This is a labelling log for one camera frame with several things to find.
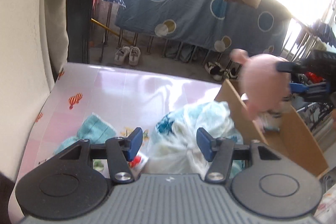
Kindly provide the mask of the teal knit towel bundle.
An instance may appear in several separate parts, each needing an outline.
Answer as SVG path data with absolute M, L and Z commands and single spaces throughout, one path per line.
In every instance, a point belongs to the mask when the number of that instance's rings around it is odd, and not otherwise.
M 81 139 L 88 139 L 91 144 L 104 144 L 106 140 L 116 136 L 117 132 L 115 128 L 93 113 L 82 123 L 76 135 L 67 138 L 60 144 L 54 151 L 54 155 Z

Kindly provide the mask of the pink plush pig toy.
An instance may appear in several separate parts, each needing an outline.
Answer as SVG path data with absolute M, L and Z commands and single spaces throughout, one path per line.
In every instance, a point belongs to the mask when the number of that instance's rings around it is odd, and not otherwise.
M 279 72 L 276 65 L 288 64 L 288 61 L 268 53 L 249 57 L 247 51 L 241 49 L 232 50 L 230 58 L 241 65 L 239 88 L 248 98 L 247 117 L 254 120 L 261 113 L 280 110 L 283 99 L 290 94 L 290 74 Z

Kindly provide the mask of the translucent teal-print plastic bag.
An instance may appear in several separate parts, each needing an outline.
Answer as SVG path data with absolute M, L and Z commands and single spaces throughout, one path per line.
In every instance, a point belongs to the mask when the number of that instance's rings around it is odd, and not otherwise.
M 228 103 L 192 103 L 166 114 L 149 134 L 145 172 L 151 174 L 197 173 L 204 178 L 210 162 L 197 145 L 197 130 L 204 128 L 213 138 L 228 138 L 243 144 L 235 128 Z

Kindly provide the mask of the black white sneakers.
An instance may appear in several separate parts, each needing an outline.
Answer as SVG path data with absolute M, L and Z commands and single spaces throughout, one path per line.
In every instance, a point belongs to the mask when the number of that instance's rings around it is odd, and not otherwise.
M 238 78 L 235 68 L 232 68 L 231 70 L 224 69 L 217 62 L 206 62 L 204 68 L 215 81 L 224 81 L 225 79 L 236 80 Z

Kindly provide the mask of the brown cardboard box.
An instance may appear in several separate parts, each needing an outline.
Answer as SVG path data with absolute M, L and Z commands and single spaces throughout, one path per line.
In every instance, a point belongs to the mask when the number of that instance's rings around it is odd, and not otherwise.
M 317 178 L 329 171 L 323 152 L 307 125 L 293 107 L 282 116 L 279 132 L 262 133 L 256 122 L 246 118 L 242 110 L 246 108 L 236 90 L 237 84 L 229 80 L 222 83 L 215 100 L 226 101 L 236 129 L 241 133 L 244 143 L 257 139 L 300 165 Z

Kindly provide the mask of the white sneaker right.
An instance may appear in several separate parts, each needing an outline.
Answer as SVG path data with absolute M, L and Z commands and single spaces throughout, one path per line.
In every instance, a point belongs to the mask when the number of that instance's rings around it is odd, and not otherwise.
M 141 50 L 139 49 L 139 47 L 131 47 L 129 52 L 129 65 L 133 67 L 137 66 L 140 56 Z

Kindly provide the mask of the yellow broom stick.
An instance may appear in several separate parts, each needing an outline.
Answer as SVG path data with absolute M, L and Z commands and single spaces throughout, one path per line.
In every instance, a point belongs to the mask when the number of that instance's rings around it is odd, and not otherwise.
M 97 26 L 103 28 L 104 30 L 110 32 L 110 33 L 113 34 L 114 36 L 117 36 L 118 38 L 120 38 L 121 35 L 120 35 L 119 33 L 117 33 L 116 31 L 114 31 L 114 30 L 112 30 L 112 29 L 110 29 L 109 27 L 105 26 L 104 24 L 100 23 L 99 21 L 97 21 L 97 20 L 91 18 L 91 22 L 94 23 L 94 24 L 96 24 Z M 125 37 L 123 37 L 123 36 L 122 36 L 121 38 L 122 38 L 125 42 L 127 42 L 128 44 L 130 44 L 130 45 L 133 44 L 133 43 L 132 43 L 130 40 L 128 40 L 127 38 L 125 38 Z

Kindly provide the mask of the blue dotted hanging blanket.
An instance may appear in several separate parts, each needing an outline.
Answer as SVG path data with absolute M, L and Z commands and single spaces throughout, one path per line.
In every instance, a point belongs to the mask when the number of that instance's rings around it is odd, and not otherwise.
M 291 20 L 276 0 L 261 0 L 257 8 L 226 0 L 123 1 L 115 21 L 123 30 L 212 51 L 279 55 Z

